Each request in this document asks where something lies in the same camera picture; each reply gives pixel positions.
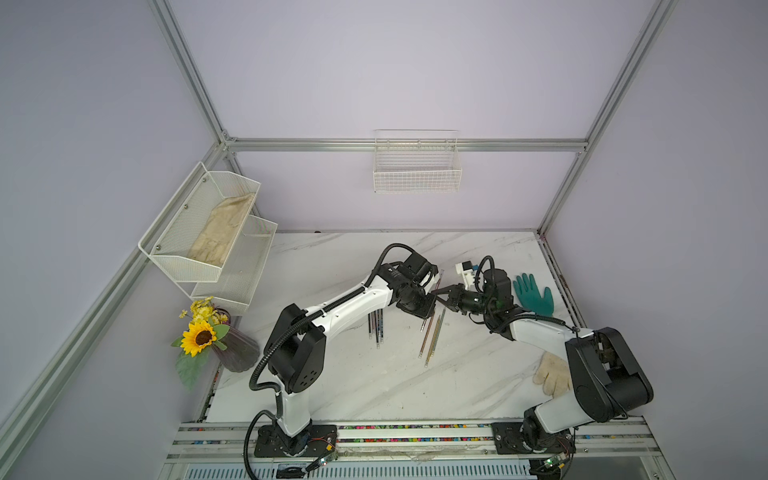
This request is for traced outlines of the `black pencil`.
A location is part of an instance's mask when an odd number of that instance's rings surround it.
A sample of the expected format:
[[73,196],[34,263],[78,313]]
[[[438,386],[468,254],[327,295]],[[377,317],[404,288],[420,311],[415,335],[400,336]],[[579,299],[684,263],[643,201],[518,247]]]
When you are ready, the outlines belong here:
[[374,312],[374,330],[375,330],[375,341],[376,341],[376,347],[377,349],[380,348],[381,345],[381,310],[375,310]]

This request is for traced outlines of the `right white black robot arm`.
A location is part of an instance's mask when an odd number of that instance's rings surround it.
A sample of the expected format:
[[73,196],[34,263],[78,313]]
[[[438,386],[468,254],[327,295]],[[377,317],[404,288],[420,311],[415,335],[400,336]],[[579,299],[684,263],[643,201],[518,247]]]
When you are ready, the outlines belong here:
[[469,265],[462,275],[472,281],[435,290],[441,304],[481,316],[490,334],[543,352],[538,382],[548,399],[524,413],[517,450],[542,452],[577,427],[625,418],[653,400],[653,387],[621,333],[579,329],[556,318],[551,289],[540,288],[534,275],[509,277],[502,269]]

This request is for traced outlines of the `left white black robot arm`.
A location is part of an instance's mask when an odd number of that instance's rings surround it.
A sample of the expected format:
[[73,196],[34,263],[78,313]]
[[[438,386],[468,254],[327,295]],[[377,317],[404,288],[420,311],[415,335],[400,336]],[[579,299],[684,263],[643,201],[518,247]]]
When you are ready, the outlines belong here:
[[389,306],[418,319],[431,316],[436,296],[430,289],[438,280],[437,265],[413,248],[394,243],[383,250],[369,275],[346,292],[308,308],[286,306],[249,380],[249,388],[256,391],[264,371],[276,378],[275,423],[280,434],[290,441],[309,435],[308,390],[322,374],[326,350],[336,337]]

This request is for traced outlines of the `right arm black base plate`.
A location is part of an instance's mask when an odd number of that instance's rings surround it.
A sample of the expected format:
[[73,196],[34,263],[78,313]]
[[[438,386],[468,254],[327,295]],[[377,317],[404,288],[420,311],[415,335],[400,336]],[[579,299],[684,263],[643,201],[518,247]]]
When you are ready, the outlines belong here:
[[499,455],[506,454],[572,454],[573,436],[567,430],[547,433],[533,421],[495,422],[492,437]]

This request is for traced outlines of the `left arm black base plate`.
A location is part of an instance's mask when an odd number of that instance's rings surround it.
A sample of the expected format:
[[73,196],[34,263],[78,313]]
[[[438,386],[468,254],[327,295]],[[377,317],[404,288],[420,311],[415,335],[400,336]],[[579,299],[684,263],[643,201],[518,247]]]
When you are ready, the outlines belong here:
[[257,430],[253,447],[256,458],[315,458],[330,453],[338,439],[338,427],[332,424],[310,424],[294,437],[277,425],[264,425]]

